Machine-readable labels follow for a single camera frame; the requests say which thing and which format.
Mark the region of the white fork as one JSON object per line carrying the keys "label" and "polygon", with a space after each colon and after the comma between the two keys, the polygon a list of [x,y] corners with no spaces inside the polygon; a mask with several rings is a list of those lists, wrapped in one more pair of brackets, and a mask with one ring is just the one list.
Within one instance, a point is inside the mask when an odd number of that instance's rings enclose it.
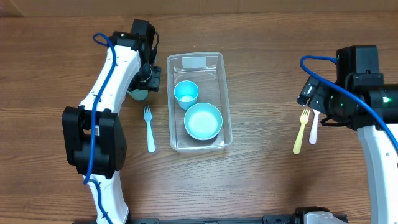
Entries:
{"label": "white fork", "polygon": [[146,122],[147,126],[147,147],[148,151],[150,153],[155,152],[155,141],[154,141],[154,136],[152,132],[152,126],[151,126],[151,121],[152,121],[152,113],[150,110],[149,106],[144,106],[144,120]]}

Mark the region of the green cup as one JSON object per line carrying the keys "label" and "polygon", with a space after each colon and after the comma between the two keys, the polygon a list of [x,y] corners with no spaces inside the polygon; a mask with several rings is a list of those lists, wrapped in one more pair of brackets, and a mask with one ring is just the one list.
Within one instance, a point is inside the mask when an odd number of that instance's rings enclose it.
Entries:
{"label": "green cup", "polygon": [[133,91],[127,91],[128,95],[132,97],[136,101],[143,101],[147,98],[149,91],[148,90],[139,90],[135,89]]}

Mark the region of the white spoon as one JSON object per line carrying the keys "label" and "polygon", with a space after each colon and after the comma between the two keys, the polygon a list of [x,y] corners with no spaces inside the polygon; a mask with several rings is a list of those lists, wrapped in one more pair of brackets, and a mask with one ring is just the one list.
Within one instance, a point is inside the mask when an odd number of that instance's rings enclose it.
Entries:
{"label": "white spoon", "polygon": [[316,142],[317,142],[317,133],[318,133],[318,119],[319,119],[320,112],[315,110],[315,109],[312,109],[312,110],[313,110],[314,117],[313,117],[312,128],[311,128],[311,131],[310,131],[310,136],[309,136],[309,140],[308,141],[309,141],[310,144],[316,144]]}

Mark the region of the clear plastic container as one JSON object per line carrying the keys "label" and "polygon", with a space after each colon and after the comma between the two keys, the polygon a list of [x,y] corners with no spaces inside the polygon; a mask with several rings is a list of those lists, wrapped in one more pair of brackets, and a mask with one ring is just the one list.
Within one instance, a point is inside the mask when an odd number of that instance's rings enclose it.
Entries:
{"label": "clear plastic container", "polygon": [[[196,103],[215,105],[223,116],[223,127],[213,139],[200,141],[185,130],[182,109],[175,96],[177,83],[190,80],[198,86]],[[218,52],[171,55],[167,58],[167,97],[169,109],[170,145],[177,152],[198,152],[223,149],[233,142],[231,113],[224,58]]]}

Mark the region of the blue cup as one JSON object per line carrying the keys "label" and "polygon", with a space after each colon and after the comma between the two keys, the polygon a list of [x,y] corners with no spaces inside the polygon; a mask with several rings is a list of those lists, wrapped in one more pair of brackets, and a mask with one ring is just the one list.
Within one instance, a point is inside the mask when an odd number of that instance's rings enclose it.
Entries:
{"label": "blue cup", "polygon": [[198,86],[190,80],[180,81],[174,88],[174,96],[179,106],[187,110],[197,102]]}

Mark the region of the yellow fork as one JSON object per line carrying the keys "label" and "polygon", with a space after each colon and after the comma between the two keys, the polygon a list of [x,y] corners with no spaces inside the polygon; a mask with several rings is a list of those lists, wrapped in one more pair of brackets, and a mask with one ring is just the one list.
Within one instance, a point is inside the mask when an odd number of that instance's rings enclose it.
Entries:
{"label": "yellow fork", "polygon": [[310,110],[308,108],[305,108],[302,111],[302,114],[300,116],[300,129],[298,131],[298,135],[296,137],[294,147],[293,147],[293,153],[294,154],[299,154],[302,146],[302,139],[303,139],[303,134],[304,134],[304,129],[305,125],[308,123],[310,117]]}

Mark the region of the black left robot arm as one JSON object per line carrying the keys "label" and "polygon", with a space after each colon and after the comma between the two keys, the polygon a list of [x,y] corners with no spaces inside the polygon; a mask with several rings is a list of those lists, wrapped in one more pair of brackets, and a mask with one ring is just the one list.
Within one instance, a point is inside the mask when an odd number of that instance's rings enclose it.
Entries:
{"label": "black left robot arm", "polygon": [[95,223],[131,222],[121,185],[127,142],[119,113],[134,90],[158,91],[158,44],[157,32],[114,32],[105,37],[107,54],[98,79],[79,106],[67,106],[62,113],[67,161],[91,190]]}

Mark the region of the teal bowl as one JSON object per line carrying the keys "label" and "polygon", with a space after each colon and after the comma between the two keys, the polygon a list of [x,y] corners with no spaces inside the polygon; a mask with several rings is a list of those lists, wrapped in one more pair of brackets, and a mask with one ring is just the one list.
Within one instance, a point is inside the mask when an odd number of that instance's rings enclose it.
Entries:
{"label": "teal bowl", "polygon": [[210,103],[196,103],[185,113],[184,127],[194,139],[207,141],[216,137],[223,127],[221,111]]}

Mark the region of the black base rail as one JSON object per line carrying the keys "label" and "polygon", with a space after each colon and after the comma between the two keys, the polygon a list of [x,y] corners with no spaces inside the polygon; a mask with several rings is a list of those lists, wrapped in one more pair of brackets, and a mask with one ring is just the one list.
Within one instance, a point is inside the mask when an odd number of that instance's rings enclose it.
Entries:
{"label": "black base rail", "polygon": [[207,218],[207,219],[180,219],[159,220],[157,218],[127,219],[127,224],[284,224],[303,223],[298,215],[298,208],[293,215],[264,215],[259,218]]}

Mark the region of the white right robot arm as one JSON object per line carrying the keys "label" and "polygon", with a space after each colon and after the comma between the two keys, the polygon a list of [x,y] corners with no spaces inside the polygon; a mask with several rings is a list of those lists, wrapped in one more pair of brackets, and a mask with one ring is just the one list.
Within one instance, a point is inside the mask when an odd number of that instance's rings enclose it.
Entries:
{"label": "white right robot arm", "polygon": [[342,83],[309,77],[297,98],[326,117],[323,126],[356,131],[368,173],[372,223],[397,223],[397,85],[381,74],[346,75]]}

